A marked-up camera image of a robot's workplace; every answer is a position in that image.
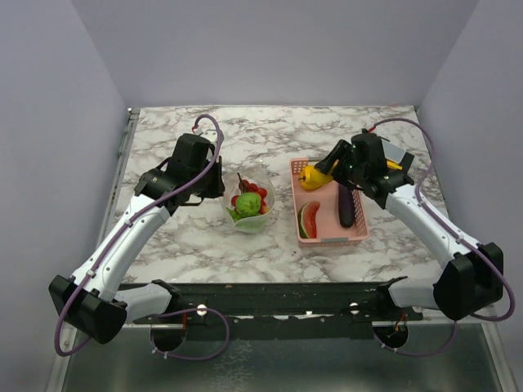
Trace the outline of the yellow bell pepper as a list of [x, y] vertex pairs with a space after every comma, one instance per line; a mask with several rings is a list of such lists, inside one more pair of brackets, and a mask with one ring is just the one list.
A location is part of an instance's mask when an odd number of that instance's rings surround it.
[[333, 178], [317, 170], [314, 166], [308, 165], [301, 170], [298, 180], [304, 190], [312, 191], [327, 185]]

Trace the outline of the purple eggplant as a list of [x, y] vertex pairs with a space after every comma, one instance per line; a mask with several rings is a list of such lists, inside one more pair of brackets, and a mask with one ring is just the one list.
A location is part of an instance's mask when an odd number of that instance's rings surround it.
[[338, 219], [341, 227], [351, 228], [355, 223], [355, 204], [352, 192], [342, 186], [338, 186], [337, 192]]

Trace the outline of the red cherry bunch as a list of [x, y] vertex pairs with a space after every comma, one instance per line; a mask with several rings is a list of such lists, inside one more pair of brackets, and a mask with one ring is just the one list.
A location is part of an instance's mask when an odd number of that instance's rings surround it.
[[263, 216], [265, 214], [268, 214], [270, 211], [270, 207], [268, 203], [266, 202], [266, 198], [268, 196], [267, 189], [263, 187], [259, 187], [254, 182], [249, 182], [248, 180], [244, 179], [239, 173], [236, 174], [238, 179], [238, 189], [239, 193], [232, 196], [230, 199], [230, 205], [231, 209], [235, 209], [235, 203], [236, 199], [243, 193], [258, 193], [261, 196], [261, 208], [256, 216]]

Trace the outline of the watermelon slice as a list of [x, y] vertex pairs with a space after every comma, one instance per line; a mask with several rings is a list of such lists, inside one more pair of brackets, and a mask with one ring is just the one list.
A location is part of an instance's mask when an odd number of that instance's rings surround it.
[[320, 209], [320, 202], [305, 203], [297, 213], [298, 233], [301, 238], [317, 238], [316, 215]]

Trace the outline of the clear zip top bag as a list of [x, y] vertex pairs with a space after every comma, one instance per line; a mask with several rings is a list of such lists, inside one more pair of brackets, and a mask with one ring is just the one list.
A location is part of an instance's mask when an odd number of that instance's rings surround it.
[[269, 225], [275, 205], [275, 190], [260, 163], [230, 169], [222, 177], [224, 217], [234, 231], [258, 234]]

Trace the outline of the green round fruit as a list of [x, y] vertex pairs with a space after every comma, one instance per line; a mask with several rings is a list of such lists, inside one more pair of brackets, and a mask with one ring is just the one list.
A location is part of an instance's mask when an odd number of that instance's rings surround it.
[[262, 206], [262, 198], [258, 193], [243, 193], [235, 203], [235, 210], [242, 217], [256, 216]]

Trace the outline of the green grape bunch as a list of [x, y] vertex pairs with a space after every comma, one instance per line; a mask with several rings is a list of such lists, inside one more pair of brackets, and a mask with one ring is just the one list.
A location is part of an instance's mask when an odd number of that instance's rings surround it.
[[234, 228], [238, 231], [252, 231], [255, 230], [255, 221], [252, 217], [242, 217], [235, 209], [226, 209], [233, 220]]

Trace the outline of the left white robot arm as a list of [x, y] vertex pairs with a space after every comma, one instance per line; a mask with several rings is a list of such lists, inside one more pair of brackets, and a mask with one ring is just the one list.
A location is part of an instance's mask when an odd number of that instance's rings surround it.
[[64, 323], [100, 344], [110, 342], [125, 323], [155, 315], [168, 323], [181, 310], [177, 290], [162, 280], [143, 287], [119, 287], [131, 264], [155, 232], [190, 198], [219, 198], [224, 194], [220, 130], [180, 136], [172, 155], [141, 175], [118, 222], [93, 254], [69, 277], [55, 276], [49, 285], [58, 313], [54, 345], [60, 346]]

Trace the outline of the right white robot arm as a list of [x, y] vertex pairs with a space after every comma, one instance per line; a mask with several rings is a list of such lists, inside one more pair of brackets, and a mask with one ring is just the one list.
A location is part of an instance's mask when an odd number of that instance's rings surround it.
[[441, 311], [463, 319], [503, 296], [503, 253], [494, 243], [482, 244], [434, 209], [407, 172], [389, 167], [382, 139], [361, 133], [340, 140], [315, 165], [349, 190], [357, 189], [401, 220], [427, 247], [441, 267], [432, 278], [400, 277], [383, 286], [375, 309], [394, 319], [405, 308]]

